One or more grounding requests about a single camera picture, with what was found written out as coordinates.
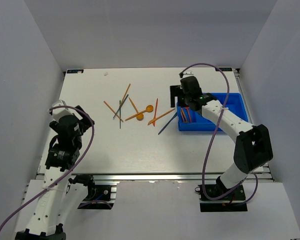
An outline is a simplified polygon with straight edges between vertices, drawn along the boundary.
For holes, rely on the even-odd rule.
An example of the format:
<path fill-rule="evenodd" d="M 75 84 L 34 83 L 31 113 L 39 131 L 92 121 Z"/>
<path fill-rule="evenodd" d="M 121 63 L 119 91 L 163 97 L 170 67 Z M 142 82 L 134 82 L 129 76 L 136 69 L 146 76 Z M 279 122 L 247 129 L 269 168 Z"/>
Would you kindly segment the blue plastic knife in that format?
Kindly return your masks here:
<path fill-rule="evenodd" d="M 169 124 L 178 116 L 178 112 L 176 111 L 171 119 L 162 127 L 162 129 L 158 132 L 158 136 L 169 126 Z"/>

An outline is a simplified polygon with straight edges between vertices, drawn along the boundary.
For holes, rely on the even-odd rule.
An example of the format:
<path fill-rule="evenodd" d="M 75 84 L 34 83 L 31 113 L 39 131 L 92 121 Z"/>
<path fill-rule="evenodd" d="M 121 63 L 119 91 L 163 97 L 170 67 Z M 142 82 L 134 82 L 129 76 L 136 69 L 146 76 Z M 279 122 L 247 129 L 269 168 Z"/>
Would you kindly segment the yellow plastic spoon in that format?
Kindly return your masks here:
<path fill-rule="evenodd" d="M 145 110 L 140 111 L 128 118 L 125 119 L 125 121 L 131 120 L 133 118 L 136 118 L 138 121 L 142 121 L 144 119 L 144 113 L 151 113 L 154 110 L 154 107 L 152 105 L 148 105 Z"/>
<path fill-rule="evenodd" d="M 136 113 L 139 113 L 139 111 L 138 111 L 136 105 L 134 104 L 134 102 L 132 101 L 132 99 L 131 99 L 130 97 L 129 97 L 128 99 L 129 99 L 131 105 L 133 106 L 134 110 L 136 111 Z M 140 113 L 140 114 L 138 114 L 135 118 L 136 118 L 138 121 L 142 121 L 142 120 L 144 119 L 144 114 L 143 114 L 143 113 Z"/>

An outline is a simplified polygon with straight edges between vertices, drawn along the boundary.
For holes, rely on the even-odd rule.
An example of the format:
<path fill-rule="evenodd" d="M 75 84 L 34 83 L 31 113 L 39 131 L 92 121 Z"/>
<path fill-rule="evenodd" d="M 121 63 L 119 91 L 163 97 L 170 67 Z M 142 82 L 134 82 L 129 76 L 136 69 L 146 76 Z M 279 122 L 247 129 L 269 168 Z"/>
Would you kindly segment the red plastic knife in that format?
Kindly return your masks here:
<path fill-rule="evenodd" d="M 159 98 L 156 99 L 156 102 L 155 102 L 155 108 L 154 108 L 154 116 L 153 116 L 153 119 L 155 119 L 157 117 L 157 109 L 158 109 L 158 102 L 159 102 Z M 152 122 L 152 125 L 153 127 L 156 126 L 156 122 Z"/>

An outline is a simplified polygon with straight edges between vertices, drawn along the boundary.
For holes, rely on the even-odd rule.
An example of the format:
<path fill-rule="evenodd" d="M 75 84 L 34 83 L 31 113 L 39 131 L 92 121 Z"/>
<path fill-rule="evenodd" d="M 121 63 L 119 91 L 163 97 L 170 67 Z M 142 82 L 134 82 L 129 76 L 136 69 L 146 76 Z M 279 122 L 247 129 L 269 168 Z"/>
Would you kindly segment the red plastic fork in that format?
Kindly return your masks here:
<path fill-rule="evenodd" d="M 190 108 L 186 107 L 185 109 L 187 111 L 187 116 L 188 116 L 189 122 L 192 123 L 192 118 L 191 118 L 191 114 L 190 114 Z"/>

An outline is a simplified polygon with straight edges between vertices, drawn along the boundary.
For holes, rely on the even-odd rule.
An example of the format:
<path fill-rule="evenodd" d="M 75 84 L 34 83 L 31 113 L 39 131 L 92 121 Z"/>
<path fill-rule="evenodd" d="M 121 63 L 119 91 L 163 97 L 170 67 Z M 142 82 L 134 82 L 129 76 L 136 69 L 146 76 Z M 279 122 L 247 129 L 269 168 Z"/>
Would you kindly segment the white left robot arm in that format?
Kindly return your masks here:
<path fill-rule="evenodd" d="M 49 113 L 49 127 L 56 135 L 51 139 L 45 161 L 42 193 L 36 198 L 35 210 L 17 240 L 64 240 L 64 226 L 83 199 L 95 196 L 96 187 L 88 175 L 71 178 L 74 168 L 85 156 L 80 153 L 82 136 L 94 129 L 95 122 L 79 106 L 58 100 Z"/>

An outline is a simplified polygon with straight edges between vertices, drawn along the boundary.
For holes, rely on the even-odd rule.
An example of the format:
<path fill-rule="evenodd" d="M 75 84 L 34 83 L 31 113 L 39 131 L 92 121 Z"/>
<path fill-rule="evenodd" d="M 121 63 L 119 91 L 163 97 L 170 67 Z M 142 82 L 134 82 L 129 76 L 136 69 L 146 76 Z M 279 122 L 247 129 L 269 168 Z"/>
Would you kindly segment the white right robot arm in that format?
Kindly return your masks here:
<path fill-rule="evenodd" d="M 179 85 L 171 85 L 170 106 L 189 107 L 201 117 L 215 124 L 234 142 L 233 164 L 220 175 L 212 190 L 202 188 L 210 201 L 226 200 L 255 169 L 273 159 L 268 128 L 253 125 L 233 112 L 209 92 L 203 93 L 196 77 L 182 78 Z"/>

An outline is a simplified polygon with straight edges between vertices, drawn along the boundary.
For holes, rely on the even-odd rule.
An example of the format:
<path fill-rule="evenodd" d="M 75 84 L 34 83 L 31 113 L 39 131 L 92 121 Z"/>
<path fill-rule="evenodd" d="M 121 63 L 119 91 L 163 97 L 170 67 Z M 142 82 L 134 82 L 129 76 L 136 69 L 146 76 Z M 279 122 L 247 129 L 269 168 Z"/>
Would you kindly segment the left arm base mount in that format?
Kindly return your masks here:
<path fill-rule="evenodd" d="M 114 203 L 111 202 L 111 185 L 96 184 L 94 177 L 89 174 L 79 174 L 68 180 L 69 187 L 77 189 L 82 186 L 87 190 L 87 196 L 78 206 L 80 210 L 110 210 Z"/>

